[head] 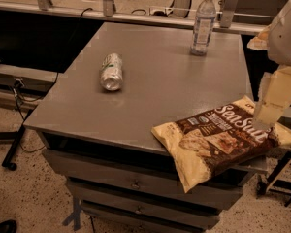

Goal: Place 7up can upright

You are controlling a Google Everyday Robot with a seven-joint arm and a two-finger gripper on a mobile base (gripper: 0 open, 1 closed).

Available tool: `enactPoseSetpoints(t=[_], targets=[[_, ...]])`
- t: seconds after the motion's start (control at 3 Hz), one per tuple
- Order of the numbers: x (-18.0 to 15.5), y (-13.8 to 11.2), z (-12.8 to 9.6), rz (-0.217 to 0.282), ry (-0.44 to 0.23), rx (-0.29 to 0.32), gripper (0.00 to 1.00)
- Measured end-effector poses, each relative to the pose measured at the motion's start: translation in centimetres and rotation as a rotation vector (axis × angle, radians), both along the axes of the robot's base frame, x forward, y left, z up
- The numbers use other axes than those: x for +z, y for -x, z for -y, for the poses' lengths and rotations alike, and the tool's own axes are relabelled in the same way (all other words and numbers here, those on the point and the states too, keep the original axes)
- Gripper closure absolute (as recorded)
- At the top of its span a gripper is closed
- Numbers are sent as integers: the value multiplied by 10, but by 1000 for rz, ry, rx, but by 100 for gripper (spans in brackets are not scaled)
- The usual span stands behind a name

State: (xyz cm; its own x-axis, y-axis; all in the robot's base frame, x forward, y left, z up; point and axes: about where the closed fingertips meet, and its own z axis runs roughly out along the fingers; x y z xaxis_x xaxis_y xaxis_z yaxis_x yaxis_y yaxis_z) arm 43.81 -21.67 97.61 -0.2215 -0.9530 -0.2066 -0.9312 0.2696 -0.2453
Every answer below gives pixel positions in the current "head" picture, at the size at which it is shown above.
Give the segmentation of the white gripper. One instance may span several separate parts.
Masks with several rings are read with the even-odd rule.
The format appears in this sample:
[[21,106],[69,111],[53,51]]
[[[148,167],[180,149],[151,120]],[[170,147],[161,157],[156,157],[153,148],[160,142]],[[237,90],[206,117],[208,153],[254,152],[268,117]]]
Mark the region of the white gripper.
[[268,50],[268,58],[280,66],[265,73],[258,91],[259,101],[254,109],[253,127],[267,130],[274,127],[284,111],[291,106],[291,0],[284,5],[271,23],[247,47]]

